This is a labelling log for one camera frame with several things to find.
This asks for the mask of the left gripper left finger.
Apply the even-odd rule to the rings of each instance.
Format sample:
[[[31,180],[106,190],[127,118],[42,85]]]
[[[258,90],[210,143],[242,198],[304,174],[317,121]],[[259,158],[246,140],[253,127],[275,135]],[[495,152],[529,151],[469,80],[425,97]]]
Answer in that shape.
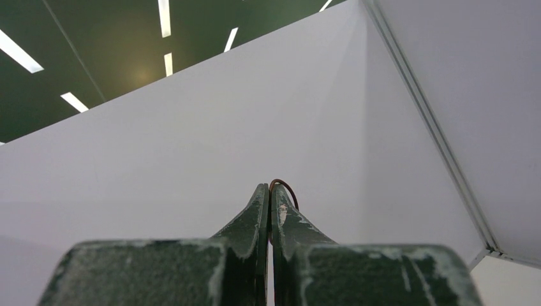
[[[209,238],[90,240],[59,260],[40,305],[266,305],[269,187]]]

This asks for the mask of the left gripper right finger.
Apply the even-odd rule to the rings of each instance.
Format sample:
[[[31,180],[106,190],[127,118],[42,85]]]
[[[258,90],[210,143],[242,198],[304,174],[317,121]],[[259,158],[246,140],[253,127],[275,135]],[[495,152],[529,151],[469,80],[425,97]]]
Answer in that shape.
[[[270,186],[276,305],[481,305],[470,271],[434,244],[339,244]]]

